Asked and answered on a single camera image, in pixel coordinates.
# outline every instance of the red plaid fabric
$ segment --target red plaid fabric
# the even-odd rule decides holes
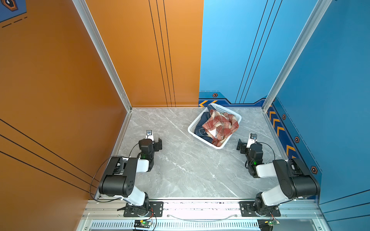
[[[238,128],[239,124],[236,117],[229,113],[219,113],[216,110],[210,110],[210,119],[203,124],[203,128],[206,133],[213,139],[212,144],[220,147],[227,137],[234,133]],[[212,135],[210,131],[216,130],[216,135]]]

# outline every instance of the marble floor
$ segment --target marble floor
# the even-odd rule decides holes
[[[276,178],[253,178],[245,169],[246,157],[236,150],[238,140],[246,142],[250,132],[258,141],[269,144],[276,159],[282,154],[260,108],[231,108],[242,116],[239,129],[223,149],[216,150],[188,133],[187,128],[204,108],[134,108],[119,149],[128,156],[132,147],[152,130],[155,141],[162,139],[163,149],[155,153],[151,172],[137,173],[135,185],[150,198],[161,197],[239,197],[256,194],[278,184]],[[136,146],[131,156],[140,152]],[[264,163],[274,158],[263,145]]]

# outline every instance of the vent grille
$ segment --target vent grille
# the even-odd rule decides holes
[[[132,230],[133,220],[94,220],[92,230]],[[260,230],[256,219],[227,220],[215,222],[191,222],[181,220],[159,220],[156,230]]]
[[[120,230],[132,230],[133,222],[132,220],[125,221],[112,221],[112,220],[95,220],[91,223],[91,229],[99,228],[110,228],[110,229],[120,229]]]

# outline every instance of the white plastic basket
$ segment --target white plastic basket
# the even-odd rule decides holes
[[[242,120],[242,117],[241,117],[241,115],[239,115],[238,113],[236,113],[236,112],[234,112],[234,111],[232,111],[232,110],[230,110],[230,109],[228,109],[228,108],[226,108],[226,107],[223,107],[223,106],[221,106],[221,105],[218,105],[218,104],[216,104],[216,103],[211,103],[210,105],[212,105],[215,109],[216,109],[216,111],[218,111],[218,112],[220,112],[220,113],[224,113],[224,112],[226,112],[226,113],[229,113],[229,114],[233,114],[233,115],[235,115],[235,117],[236,117],[236,119],[237,119],[237,121],[238,121],[238,123],[240,123],[240,121]],[[225,144],[229,141],[229,139],[230,139],[230,137],[232,136],[232,134],[231,135],[229,135],[229,137],[227,137],[227,139],[225,140],[225,142],[220,146],[220,147],[217,147],[217,146],[215,146],[215,145],[213,145],[213,144],[211,144],[210,142],[207,142],[207,141],[205,141],[203,138],[201,138],[201,137],[199,137],[199,136],[197,136],[197,135],[195,135],[195,133],[194,133],[194,131],[195,131],[195,127],[196,127],[196,125],[199,123],[199,121],[201,120],[201,117],[202,117],[202,114],[204,113],[204,112],[207,112],[208,111],[208,108],[205,108],[204,110],[203,110],[203,112],[190,124],[190,126],[188,127],[188,132],[192,135],[192,136],[194,136],[195,138],[197,138],[198,140],[200,140],[200,141],[202,141],[202,142],[204,142],[205,144],[207,144],[207,145],[209,145],[209,146],[211,146],[211,147],[213,147],[213,148],[215,148],[215,149],[221,149],[221,148],[223,148],[224,146],[225,146]]]

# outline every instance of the orange panel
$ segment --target orange panel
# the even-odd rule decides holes
[[[158,0],[166,60],[171,62],[176,106],[198,106],[203,1]]]
[[[132,106],[171,106],[148,0],[86,2]]]
[[[10,22],[22,17],[0,27],[0,119],[86,174],[0,121],[2,136],[81,179],[3,137],[0,151],[82,188],[0,153],[1,189],[10,197],[0,230],[74,230],[89,175],[112,152],[126,111],[72,1],[27,1],[27,13]]]
[[[132,106],[198,105],[203,1],[87,4]]]

